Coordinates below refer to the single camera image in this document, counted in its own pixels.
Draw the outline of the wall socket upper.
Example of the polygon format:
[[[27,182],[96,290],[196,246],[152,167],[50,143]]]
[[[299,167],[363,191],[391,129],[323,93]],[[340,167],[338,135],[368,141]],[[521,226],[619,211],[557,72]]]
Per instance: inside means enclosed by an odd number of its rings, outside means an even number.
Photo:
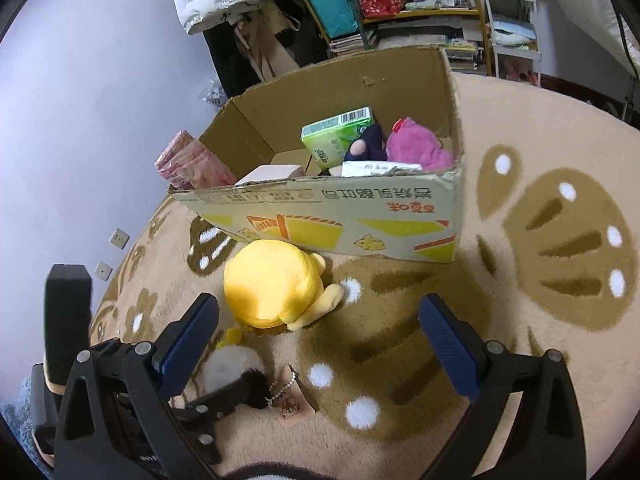
[[[123,250],[127,246],[129,240],[130,235],[128,233],[122,229],[116,228],[110,238],[110,243],[120,250]]]

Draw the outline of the white folded mattress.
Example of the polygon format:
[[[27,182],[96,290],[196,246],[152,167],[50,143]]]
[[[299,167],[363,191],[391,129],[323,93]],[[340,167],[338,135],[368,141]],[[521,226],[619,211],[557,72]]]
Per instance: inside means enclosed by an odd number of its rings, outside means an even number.
[[[613,0],[558,0],[566,17],[639,78],[639,40]]]

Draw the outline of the pink bear plush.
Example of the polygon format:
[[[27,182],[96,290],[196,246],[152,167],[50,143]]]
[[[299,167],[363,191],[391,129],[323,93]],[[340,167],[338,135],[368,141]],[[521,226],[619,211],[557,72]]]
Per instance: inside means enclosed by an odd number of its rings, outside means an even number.
[[[454,158],[445,150],[438,137],[411,117],[398,119],[386,141],[389,162],[420,165],[425,171],[454,166]]]

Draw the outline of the white fluffy pompom plush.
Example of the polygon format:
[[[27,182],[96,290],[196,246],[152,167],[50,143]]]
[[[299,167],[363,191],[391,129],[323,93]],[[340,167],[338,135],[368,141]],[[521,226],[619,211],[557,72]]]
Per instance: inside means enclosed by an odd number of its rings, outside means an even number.
[[[247,386],[246,404],[251,408],[268,408],[271,392],[266,368],[256,350],[244,346],[225,346],[215,350],[201,367],[198,385],[202,393],[214,393],[242,382]]]

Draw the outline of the wall socket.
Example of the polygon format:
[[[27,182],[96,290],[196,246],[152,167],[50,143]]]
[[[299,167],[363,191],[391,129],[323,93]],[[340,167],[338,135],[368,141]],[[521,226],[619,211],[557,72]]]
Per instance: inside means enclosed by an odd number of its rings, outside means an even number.
[[[130,235],[128,233],[122,229],[116,228],[110,238],[110,243],[120,250],[123,250],[127,246],[129,240]]]
[[[113,273],[113,268],[104,261],[99,261],[93,273],[99,280],[107,282]]]

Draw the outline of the yellow plush toy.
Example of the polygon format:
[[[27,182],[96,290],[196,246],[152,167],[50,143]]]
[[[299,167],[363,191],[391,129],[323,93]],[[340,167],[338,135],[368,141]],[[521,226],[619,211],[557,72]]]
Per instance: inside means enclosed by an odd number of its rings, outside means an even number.
[[[243,328],[297,332],[334,311],[341,284],[324,284],[326,259],[282,240],[254,240],[224,267],[224,300]]]

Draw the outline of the pink blanket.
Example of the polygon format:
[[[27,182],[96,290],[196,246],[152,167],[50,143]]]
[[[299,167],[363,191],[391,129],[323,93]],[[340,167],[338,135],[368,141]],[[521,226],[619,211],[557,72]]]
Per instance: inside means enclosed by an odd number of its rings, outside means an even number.
[[[206,190],[238,182],[228,166],[186,130],[171,139],[154,166],[178,191]]]

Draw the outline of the wall socket lower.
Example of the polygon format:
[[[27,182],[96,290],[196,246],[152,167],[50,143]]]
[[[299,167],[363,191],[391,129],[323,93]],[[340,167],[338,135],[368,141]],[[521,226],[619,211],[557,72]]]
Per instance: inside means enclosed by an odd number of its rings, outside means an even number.
[[[99,261],[93,273],[99,280],[107,282],[113,273],[113,268],[104,261]]]

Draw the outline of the cardboard box with yellow print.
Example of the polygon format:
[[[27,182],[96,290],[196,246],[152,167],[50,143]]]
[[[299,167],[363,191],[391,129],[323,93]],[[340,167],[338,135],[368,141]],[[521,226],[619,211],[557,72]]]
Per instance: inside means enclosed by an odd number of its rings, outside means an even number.
[[[235,185],[176,199],[243,242],[450,263],[462,226],[462,140],[442,50],[360,52],[231,99],[202,142]]]

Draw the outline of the green tissue pack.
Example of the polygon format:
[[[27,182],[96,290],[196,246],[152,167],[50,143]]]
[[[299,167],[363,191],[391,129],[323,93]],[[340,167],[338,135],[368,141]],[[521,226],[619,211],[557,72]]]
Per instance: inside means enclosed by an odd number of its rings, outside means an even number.
[[[350,144],[374,123],[368,106],[303,126],[300,140],[320,170],[340,166]]]

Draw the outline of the teal storage bag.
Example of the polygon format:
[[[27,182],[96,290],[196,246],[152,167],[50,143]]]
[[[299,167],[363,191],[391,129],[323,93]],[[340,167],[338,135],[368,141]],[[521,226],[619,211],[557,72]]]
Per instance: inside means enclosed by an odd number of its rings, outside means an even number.
[[[334,39],[358,32],[352,0],[309,0],[309,2],[329,38]]]

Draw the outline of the stack of books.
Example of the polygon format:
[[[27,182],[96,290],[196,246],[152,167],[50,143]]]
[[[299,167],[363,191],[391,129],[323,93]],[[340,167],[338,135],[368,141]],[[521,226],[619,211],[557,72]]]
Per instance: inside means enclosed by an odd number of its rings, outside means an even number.
[[[340,56],[374,48],[378,43],[375,30],[366,30],[364,36],[353,34],[330,41],[329,49],[332,55]]]

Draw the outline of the white rolling cart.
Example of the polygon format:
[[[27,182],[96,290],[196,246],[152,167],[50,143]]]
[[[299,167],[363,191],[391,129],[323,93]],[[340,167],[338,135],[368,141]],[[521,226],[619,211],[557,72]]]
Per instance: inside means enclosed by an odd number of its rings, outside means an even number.
[[[495,76],[540,86],[537,0],[483,0]]]

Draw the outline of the purple haired doll plush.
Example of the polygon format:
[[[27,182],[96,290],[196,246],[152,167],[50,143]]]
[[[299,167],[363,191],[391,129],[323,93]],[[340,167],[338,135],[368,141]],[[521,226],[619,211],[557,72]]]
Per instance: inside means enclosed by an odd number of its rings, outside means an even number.
[[[387,159],[385,138],[378,124],[367,126],[359,138],[349,145],[344,156],[345,162],[363,160],[364,162],[380,162]]]

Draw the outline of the wooden shelf rack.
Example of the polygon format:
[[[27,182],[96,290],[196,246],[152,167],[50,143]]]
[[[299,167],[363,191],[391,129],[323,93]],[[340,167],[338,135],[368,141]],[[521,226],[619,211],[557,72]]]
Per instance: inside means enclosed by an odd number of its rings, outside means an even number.
[[[434,46],[458,72],[490,76],[480,0],[303,0],[330,58],[390,47]]]

